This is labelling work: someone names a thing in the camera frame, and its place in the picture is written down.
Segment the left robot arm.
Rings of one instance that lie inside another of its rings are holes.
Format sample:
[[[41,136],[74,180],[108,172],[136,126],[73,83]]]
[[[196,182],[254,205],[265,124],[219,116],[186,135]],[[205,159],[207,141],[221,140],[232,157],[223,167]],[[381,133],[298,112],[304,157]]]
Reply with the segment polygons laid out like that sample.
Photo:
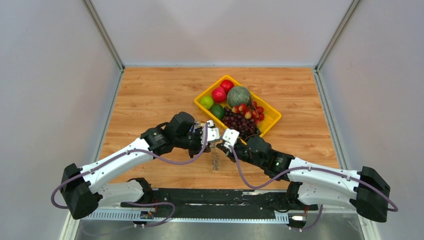
[[[75,163],[63,170],[61,184],[51,195],[52,204],[69,210],[75,220],[83,219],[97,208],[117,203],[137,203],[147,207],[153,193],[144,179],[111,183],[119,175],[154,159],[173,165],[186,165],[210,152],[210,144],[220,139],[212,120],[195,121],[179,112],[169,122],[147,129],[126,147],[90,164]]]

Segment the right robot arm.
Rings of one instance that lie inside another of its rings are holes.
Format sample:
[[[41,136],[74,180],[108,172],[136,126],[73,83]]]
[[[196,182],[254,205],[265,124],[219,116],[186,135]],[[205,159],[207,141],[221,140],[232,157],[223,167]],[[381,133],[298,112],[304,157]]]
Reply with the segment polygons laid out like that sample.
[[[245,162],[262,169],[270,180],[258,189],[273,181],[289,182],[285,201],[292,209],[301,205],[336,206],[379,223],[387,221],[388,212],[399,210],[390,200],[389,184],[372,167],[348,170],[311,163],[273,149],[259,136],[250,137],[247,143],[225,136],[217,148],[237,165]]]

